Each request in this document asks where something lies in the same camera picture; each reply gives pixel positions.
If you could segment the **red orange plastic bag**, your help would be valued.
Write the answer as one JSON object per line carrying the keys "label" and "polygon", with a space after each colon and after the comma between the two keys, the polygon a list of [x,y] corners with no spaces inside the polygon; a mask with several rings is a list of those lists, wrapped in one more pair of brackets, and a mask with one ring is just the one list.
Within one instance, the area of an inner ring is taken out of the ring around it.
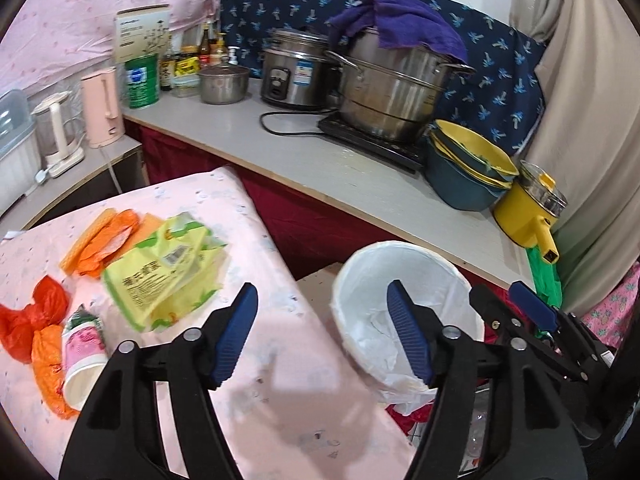
{"label": "red orange plastic bag", "polygon": [[1,306],[1,344],[17,362],[30,365],[44,404],[60,419],[78,414],[63,398],[62,322],[70,307],[64,287],[45,275],[21,310]]}

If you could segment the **yellow green snack bag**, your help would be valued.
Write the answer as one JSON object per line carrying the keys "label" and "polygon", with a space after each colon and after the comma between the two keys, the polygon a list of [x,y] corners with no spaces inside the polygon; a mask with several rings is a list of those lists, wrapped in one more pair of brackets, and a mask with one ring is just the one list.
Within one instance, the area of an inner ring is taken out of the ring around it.
{"label": "yellow green snack bag", "polygon": [[101,280],[132,328],[152,332],[215,296],[224,248],[208,226],[182,212],[110,263]]}

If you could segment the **white lined trash bin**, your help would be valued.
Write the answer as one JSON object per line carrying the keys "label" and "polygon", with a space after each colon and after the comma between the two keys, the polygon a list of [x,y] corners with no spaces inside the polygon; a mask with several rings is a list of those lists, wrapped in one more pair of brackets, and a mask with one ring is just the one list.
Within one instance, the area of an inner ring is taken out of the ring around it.
{"label": "white lined trash bin", "polygon": [[333,283],[342,344],[388,404],[435,397],[436,338],[446,326],[484,339],[468,280],[446,259],[405,242],[355,252]]}

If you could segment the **yellow electric pot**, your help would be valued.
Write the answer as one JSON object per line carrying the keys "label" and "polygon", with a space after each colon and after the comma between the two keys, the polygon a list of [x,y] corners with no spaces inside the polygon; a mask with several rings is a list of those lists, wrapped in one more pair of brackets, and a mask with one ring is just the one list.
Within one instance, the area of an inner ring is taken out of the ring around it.
{"label": "yellow electric pot", "polygon": [[492,211],[503,233],[523,248],[537,247],[544,263],[556,263],[560,254],[551,228],[567,205],[555,180],[541,167],[521,161],[520,175]]}

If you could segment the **stacked yellow teal basins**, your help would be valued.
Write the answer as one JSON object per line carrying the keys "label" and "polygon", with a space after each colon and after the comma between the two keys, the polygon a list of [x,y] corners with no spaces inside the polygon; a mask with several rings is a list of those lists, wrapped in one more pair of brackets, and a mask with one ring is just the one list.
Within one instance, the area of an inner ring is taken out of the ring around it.
{"label": "stacked yellow teal basins", "polygon": [[474,131],[437,119],[424,129],[423,174],[441,200],[462,211],[484,211],[512,188],[518,167]]}

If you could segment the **orange plastic bag on foam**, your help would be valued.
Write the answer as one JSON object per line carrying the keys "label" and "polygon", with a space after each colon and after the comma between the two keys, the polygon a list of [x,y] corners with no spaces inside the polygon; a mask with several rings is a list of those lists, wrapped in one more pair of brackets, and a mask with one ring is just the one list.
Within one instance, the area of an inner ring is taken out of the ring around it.
{"label": "orange plastic bag on foam", "polygon": [[116,214],[104,228],[90,240],[79,255],[76,272],[98,278],[110,260],[128,238],[139,227],[138,214],[132,209],[126,209]]}

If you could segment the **pink patterned tablecloth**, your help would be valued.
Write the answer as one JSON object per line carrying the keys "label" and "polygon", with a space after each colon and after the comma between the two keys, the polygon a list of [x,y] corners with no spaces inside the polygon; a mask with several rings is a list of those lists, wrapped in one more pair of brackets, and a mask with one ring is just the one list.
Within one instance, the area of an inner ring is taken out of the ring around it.
{"label": "pink patterned tablecloth", "polygon": [[400,479],[413,459],[405,435],[360,379],[299,291],[235,172],[219,168],[104,200],[31,229],[1,246],[1,301],[21,309],[44,276],[105,209],[169,219],[187,212],[224,243],[218,292],[180,322],[139,333],[104,286],[70,282],[72,303],[102,320],[106,342],[171,341],[227,307],[244,283],[258,291],[256,321],[234,373],[212,395],[218,420],[247,479]]}

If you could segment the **blue patterned backsplash cloth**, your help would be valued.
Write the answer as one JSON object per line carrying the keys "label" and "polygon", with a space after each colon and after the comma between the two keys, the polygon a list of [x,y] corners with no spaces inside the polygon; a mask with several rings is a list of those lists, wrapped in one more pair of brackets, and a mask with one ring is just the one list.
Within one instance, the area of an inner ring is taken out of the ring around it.
{"label": "blue patterned backsplash cloth", "polygon": [[[420,0],[461,37],[474,67],[454,76],[436,107],[439,118],[481,134],[506,154],[518,154],[544,112],[535,74],[546,46],[517,29],[452,0]],[[254,78],[262,76],[262,50],[276,28],[324,34],[328,21],[363,0],[221,0],[228,45]]]}

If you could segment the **large steel steamer pot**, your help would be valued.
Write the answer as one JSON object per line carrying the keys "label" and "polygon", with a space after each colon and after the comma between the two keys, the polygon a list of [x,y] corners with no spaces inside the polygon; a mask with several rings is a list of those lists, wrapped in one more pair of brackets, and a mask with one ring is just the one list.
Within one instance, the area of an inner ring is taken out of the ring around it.
{"label": "large steel steamer pot", "polygon": [[450,78],[475,70],[428,47],[384,49],[378,40],[378,30],[369,27],[345,55],[326,51],[342,71],[338,112],[367,136],[408,143],[433,116]]}

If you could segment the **white dish rack grey lid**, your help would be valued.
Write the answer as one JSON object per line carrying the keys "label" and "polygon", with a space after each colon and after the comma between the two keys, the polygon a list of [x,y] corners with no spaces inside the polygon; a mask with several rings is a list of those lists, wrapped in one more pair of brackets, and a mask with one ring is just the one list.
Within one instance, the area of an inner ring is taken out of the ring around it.
{"label": "white dish rack grey lid", "polygon": [[0,214],[36,185],[41,156],[36,122],[22,90],[1,97]]}

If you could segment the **white glass kettle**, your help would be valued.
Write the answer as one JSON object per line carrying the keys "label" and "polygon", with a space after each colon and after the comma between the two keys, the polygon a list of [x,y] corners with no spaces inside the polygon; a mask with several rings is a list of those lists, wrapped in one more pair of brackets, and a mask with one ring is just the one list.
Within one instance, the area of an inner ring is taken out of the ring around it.
{"label": "white glass kettle", "polygon": [[85,158],[78,131],[79,117],[70,106],[72,92],[59,91],[44,98],[32,111],[44,160],[45,178],[61,177]]}

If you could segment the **pink electric kettle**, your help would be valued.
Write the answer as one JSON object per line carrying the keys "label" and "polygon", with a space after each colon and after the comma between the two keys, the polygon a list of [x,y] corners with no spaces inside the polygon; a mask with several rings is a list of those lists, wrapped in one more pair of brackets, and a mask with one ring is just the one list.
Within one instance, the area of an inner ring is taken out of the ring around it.
{"label": "pink electric kettle", "polygon": [[125,133],[116,84],[116,67],[81,78],[82,116],[90,148],[104,148]]}

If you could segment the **small steel pot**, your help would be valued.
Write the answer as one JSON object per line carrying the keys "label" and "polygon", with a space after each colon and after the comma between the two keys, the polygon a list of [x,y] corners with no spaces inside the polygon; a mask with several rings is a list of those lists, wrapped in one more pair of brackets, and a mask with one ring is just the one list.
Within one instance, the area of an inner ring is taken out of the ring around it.
{"label": "small steel pot", "polygon": [[222,61],[205,66],[198,73],[200,98],[205,104],[227,105],[242,101],[248,90],[250,70]]}

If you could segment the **green tin can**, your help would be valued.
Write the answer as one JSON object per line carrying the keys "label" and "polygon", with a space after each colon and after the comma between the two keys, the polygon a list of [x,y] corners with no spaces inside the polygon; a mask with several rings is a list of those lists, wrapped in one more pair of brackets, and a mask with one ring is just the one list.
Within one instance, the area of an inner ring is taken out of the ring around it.
{"label": "green tin can", "polygon": [[125,63],[126,95],[130,108],[155,104],[160,99],[158,55],[149,54]]}

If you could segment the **white cardboard box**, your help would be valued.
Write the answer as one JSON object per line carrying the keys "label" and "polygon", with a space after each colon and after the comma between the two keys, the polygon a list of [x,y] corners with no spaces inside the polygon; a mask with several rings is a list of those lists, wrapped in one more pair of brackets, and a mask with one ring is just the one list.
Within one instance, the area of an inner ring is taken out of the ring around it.
{"label": "white cardboard box", "polygon": [[114,61],[126,63],[134,58],[165,52],[170,45],[169,18],[168,4],[117,12],[114,18]]}

